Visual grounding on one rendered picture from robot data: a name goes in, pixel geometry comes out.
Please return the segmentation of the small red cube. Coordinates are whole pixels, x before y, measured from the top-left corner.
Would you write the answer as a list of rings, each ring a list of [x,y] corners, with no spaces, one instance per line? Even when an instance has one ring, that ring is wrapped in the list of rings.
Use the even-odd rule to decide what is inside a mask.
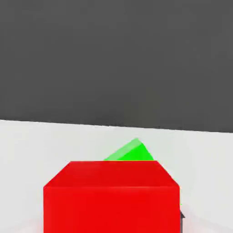
[[[70,162],[43,188],[43,233],[180,233],[180,187],[156,161]]]

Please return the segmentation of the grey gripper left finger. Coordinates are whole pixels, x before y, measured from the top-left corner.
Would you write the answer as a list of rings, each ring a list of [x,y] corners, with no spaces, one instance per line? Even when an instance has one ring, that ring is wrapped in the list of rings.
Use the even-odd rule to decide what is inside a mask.
[[[43,220],[36,219],[27,223],[21,229],[21,233],[43,233]]]

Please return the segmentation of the small green cube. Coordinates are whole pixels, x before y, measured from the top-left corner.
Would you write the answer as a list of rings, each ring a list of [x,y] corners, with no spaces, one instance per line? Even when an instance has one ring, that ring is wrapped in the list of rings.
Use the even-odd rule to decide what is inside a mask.
[[[180,208],[180,189],[169,173],[154,161],[144,144],[139,139],[133,139],[122,148],[105,158],[104,161],[116,163],[123,161],[124,177],[135,178],[136,181],[151,182],[153,185],[136,185],[128,187],[130,193],[127,199],[134,202],[145,202],[152,199],[154,202],[176,206]]]

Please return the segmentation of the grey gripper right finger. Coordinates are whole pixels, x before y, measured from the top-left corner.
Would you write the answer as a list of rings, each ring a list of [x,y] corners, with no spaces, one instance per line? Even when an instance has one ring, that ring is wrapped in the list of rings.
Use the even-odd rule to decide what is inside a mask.
[[[182,210],[182,233],[204,233],[205,227],[200,220],[191,212]]]

